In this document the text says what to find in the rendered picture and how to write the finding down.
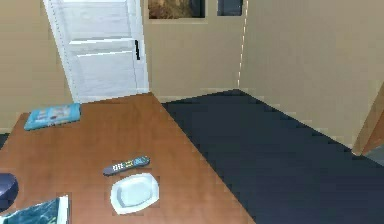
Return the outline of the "grey remote control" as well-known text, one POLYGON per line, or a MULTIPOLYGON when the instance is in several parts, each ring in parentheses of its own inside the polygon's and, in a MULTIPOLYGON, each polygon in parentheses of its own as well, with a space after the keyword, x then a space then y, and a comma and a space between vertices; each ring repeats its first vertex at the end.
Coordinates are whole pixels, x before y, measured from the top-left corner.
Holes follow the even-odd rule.
POLYGON ((129 169, 146 166, 150 163, 148 156, 139 156, 131 160, 123 161, 103 169, 104 176, 113 176, 129 169))

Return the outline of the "brown wooden door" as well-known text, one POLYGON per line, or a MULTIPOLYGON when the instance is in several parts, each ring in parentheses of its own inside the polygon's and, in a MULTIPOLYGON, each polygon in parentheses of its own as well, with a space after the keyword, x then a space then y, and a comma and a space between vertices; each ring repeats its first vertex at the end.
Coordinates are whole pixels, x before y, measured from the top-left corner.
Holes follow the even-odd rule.
POLYGON ((364 156, 384 142, 384 82, 353 145, 355 156, 364 156))

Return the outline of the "dark blue framed picture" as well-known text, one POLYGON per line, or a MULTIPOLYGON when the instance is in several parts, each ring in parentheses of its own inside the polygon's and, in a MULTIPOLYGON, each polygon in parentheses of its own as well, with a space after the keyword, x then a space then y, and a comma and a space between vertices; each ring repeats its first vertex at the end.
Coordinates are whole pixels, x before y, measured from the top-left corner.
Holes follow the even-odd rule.
POLYGON ((218 0, 218 16, 241 16, 243 0, 218 0))

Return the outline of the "white square plate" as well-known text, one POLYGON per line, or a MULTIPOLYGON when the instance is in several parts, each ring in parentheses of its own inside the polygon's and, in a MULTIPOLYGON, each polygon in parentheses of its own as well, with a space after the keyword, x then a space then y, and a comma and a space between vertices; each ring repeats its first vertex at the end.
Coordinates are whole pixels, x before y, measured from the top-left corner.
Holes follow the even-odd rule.
POLYGON ((128 176, 112 185, 110 202, 119 215, 141 211, 159 200, 159 184, 150 173, 128 176))

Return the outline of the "white room door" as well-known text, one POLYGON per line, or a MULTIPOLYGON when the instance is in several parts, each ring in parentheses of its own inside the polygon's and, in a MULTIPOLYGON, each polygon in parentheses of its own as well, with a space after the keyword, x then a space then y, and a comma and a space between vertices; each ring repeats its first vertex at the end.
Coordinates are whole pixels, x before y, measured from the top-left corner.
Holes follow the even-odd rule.
POLYGON ((43 3, 74 102, 149 91, 140 0, 43 3))

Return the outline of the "dark teal book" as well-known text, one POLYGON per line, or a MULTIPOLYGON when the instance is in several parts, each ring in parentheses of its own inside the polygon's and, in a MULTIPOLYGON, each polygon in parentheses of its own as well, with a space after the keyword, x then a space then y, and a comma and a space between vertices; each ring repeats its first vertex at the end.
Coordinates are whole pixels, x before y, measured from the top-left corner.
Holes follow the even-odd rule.
POLYGON ((61 196, 0 216, 0 224, 69 224, 69 197, 61 196))

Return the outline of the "dark blue bowl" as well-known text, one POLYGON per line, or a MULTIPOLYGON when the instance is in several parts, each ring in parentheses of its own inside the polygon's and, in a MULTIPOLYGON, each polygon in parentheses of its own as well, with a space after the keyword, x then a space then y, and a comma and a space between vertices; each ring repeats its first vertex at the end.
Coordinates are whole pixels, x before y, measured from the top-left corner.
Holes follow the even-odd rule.
POLYGON ((0 173, 0 212, 7 210, 19 191, 18 181, 11 173, 0 173))

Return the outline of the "light blue book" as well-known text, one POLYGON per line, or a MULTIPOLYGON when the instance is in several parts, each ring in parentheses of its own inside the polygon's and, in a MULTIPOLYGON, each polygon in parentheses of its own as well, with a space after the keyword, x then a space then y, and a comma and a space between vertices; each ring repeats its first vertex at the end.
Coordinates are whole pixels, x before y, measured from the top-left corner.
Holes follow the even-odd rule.
POLYGON ((26 131, 76 122, 80 120, 81 105, 79 103, 58 105, 33 110, 25 125, 26 131))

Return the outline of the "brown wooden table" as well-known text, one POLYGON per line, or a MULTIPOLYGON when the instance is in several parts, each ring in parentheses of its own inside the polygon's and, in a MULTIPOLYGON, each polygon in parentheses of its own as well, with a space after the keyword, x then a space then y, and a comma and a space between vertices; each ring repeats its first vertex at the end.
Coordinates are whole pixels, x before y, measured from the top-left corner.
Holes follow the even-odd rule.
POLYGON ((151 93, 87 103, 74 123, 27 131, 21 114, 0 149, 21 210, 58 196, 70 199, 70 224, 255 224, 252 217, 151 93), (159 183, 150 207, 117 214, 110 203, 118 176, 105 167, 147 155, 144 172, 159 183))

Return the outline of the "brown framed picture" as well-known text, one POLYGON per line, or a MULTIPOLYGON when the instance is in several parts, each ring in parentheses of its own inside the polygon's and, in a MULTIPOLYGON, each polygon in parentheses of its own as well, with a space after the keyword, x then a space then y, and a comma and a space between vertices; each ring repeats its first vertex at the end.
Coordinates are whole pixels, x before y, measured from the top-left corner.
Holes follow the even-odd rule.
POLYGON ((205 0, 148 0, 150 19, 204 18, 205 0))

